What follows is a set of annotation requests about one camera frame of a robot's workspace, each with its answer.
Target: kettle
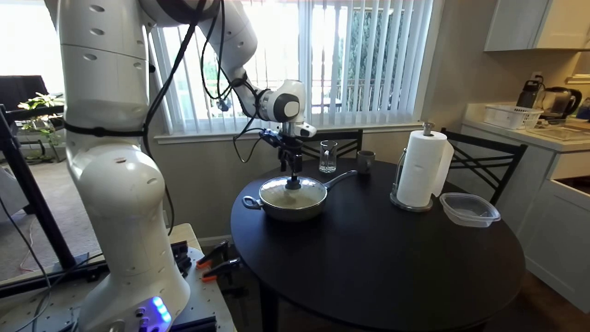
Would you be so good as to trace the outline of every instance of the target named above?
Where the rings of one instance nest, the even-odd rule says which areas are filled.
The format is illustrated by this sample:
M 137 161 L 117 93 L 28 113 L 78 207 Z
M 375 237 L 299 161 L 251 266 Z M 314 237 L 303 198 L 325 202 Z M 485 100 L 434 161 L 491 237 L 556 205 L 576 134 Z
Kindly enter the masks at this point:
M 543 119 L 548 122 L 563 122 L 568 115 L 576 113 L 583 102 L 583 93 L 567 87 L 546 87 L 543 97 Z

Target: pan handle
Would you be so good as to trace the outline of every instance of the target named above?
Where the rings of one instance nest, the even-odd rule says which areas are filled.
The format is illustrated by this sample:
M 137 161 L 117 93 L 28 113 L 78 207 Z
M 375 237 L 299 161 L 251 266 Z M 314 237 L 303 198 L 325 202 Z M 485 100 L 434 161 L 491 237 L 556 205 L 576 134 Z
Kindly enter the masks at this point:
M 262 211 L 262 202 L 257 200 L 255 196 L 244 196 L 242 205 L 251 211 Z

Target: container lid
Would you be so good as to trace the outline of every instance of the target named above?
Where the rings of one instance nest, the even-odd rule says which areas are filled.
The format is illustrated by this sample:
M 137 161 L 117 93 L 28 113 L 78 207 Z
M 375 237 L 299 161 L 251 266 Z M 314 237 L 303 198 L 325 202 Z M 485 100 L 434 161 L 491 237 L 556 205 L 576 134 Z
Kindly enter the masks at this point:
M 487 200 L 465 194 L 465 193 L 445 193 L 441 196 L 445 215 L 458 226 L 463 228 L 489 228 L 500 222 L 498 209 Z
M 299 178 L 299 189 L 288 189 L 290 178 L 277 178 L 261 187 L 261 200 L 275 209 L 303 211 L 321 205 L 329 191 L 323 183 Z

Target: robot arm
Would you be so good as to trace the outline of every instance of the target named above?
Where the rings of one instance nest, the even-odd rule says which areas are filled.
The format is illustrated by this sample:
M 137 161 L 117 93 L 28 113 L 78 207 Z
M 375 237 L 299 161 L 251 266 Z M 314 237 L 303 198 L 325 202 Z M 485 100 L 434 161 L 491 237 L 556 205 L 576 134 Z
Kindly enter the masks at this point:
M 255 56 L 259 41 L 240 0 L 141 0 L 155 25 L 196 25 L 222 60 L 222 73 L 249 119 L 281 122 L 285 137 L 314 137 L 316 128 L 303 121 L 303 87 L 286 82 L 281 89 L 261 91 L 244 65 Z
M 61 39 L 67 165 L 111 270 L 85 300 L 78 331 L 128 332 L 146 325 L 165 331 L 187 309 L 190 287 L 168 244 L 165 178 L 143 152 L 150 108 L 146 27 L 190 23 L 207 34 L 213 28 L 211 45 L 244 113 L 283 122 L 286 141 L 316 134 L 303 122 L 301 86 L 261 91 L 248 80 L 244 65 L 257 39 L 240 0 L 47 0 L 47 6 Z M 143 316 L 154 301 L 163 303 L 167 316 L 146 323 Z

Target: round table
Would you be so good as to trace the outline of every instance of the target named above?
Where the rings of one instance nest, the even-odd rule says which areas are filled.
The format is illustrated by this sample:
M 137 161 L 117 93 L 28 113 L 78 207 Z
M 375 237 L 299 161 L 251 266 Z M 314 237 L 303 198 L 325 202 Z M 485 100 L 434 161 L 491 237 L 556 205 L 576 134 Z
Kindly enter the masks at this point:
M 314 165 L 305 174 L 321 180 Z M 456 331 L 484 325 L 521 292 L 524 255 L 511 229 L 460 228 L 439 202 L 428 213 L 399 209 L 390 202 L 395 165 L 340 181 L 308 222 L 242 205 L 273 176 L 251 181 L 231 217 L 238 255 L 262 287 L 264 331 L 277 331 L 277 296 L 362 329 Z

